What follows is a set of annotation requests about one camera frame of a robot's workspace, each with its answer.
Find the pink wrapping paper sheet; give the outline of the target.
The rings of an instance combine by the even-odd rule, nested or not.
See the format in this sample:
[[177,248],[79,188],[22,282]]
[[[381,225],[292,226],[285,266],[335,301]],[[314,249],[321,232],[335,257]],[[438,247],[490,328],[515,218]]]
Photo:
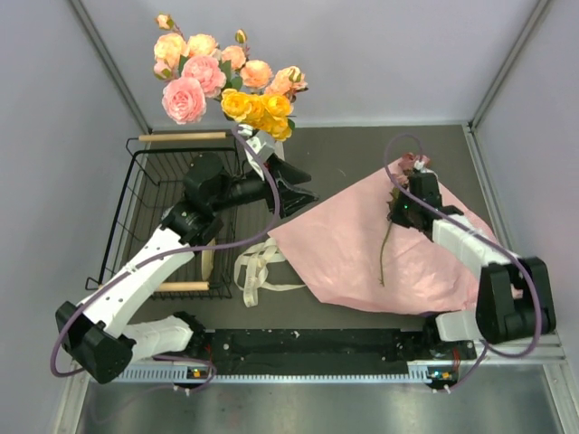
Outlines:
[[269,232],[321,303],[420,315],[473,309],[479,279],[416,229],[391,225],[384,169]]

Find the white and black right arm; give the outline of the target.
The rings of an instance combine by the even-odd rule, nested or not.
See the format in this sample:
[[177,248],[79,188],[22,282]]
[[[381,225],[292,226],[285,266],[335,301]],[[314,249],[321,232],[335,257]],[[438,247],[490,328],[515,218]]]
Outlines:
[[459,208],[443,204],[435,173],[412,170],[407,180],[395,186],[390,221],[416,229],[446,249],[479,285],[474,309],[429,317],[422,335],[424,351],[441,358],[456,342],[478,340],[486,350],[502,355],[499,344],[526,338],[528,347],[507,357],[533,353],[540,337],[556,327],[547,265],[538,257],[522,258],[503,248]]

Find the cream printed ribbon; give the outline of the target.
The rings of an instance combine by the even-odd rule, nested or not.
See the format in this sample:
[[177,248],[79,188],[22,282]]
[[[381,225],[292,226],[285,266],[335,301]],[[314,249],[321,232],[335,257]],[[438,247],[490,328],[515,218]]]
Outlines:
[[287,262],[287,259],[273,238],[252,245],[236,259],[233,267],[233,281],[242,292],[242,300],[246,307],[258,306],[260,289],[286,292],[306,286],[303,283],[271,284],[268,281],[268,266],[283,262]]

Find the peach rose stem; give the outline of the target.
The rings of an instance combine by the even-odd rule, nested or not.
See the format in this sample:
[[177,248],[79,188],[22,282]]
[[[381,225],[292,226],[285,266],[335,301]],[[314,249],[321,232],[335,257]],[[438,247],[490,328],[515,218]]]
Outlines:
[[170,14],[158,14],[155,21],[158,28],[164,31],[154,45],[153,72],[157,79],[172,79],[178,73],[183,59],[188,60],[195,56],[221,59],[219,44],[213,36],[199,33],[185,38]]
[[235,44],[221,50],[220,66],[226,76],[226,89],[250,93],[283,95],[293,102],[308,90],[305,73],[298,66],[274,72],[266,61],[251,59],[247,33],[236,31]]

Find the yellow rose stem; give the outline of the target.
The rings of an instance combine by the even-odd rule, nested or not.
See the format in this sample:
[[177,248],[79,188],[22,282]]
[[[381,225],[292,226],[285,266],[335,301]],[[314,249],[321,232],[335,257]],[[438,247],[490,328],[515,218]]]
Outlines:
[[293,105],[284,95],[227,89],[222,93],[221,108],[227,118],[264,131],[281,142],[291,137],[295,127],[290,119]]

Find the mauve rose stem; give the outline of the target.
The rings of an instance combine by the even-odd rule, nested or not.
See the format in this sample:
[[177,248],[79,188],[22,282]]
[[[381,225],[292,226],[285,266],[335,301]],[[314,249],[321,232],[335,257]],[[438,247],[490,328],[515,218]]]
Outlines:
[[[407,189],[409,185],[408,176],[413,172],[413,162],[417,156],[423,155],[415,155],[413,153],[406,153],[404,154],[399,162],[398,167],[400,172],[395,174],[395,178],[397,182],[403,187],[403,189]],[[380,278],[379,283],[382,287],[384,287],[384,250],[385,245],[388,242],[390,233],[393,228],[393,223],[391,222],[391,209],[394,204],[394,199],[396,199],[400,195],[400,189],[398,187],[394,187],[393,190],[390,192],[390,200],[388,202],[388,209],[389,209],[389,216],[387,217],[387,229],[382,241],[381,249],[380,249],[380,256],[379,256],[379,263],[380,263]]]

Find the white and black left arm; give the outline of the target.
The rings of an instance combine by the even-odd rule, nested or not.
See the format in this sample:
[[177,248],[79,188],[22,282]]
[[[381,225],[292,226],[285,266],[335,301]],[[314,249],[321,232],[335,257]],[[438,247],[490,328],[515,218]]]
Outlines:
[[196,253],[216,249],[211,242],[223,227],[222,211],[264,201],[273,215],[290,216],[317,200],[302,187],[310,179],[275,155],[241,176],[231,175],[216,153],[197,155],[182,179],[182,198],[164,212],[133,259],[92,296],[59,306],[59,346],[100,384],[143,359],[165,353],[199,356],[205,338],[195,331],[193,317],[179,313],[136,325],[131,318]]

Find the pink rose stem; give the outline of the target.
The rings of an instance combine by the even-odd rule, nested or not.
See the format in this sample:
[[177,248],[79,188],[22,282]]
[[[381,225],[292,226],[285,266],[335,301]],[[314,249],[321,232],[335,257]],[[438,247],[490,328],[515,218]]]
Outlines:
[[225,90],[239,90],[241,77],[230,61],[213,56],[181,56],[176,68],[165,72],[167,84],[163,88],[161,104],[177,125],[197,123],[205,115],[209,100],[220,100]]

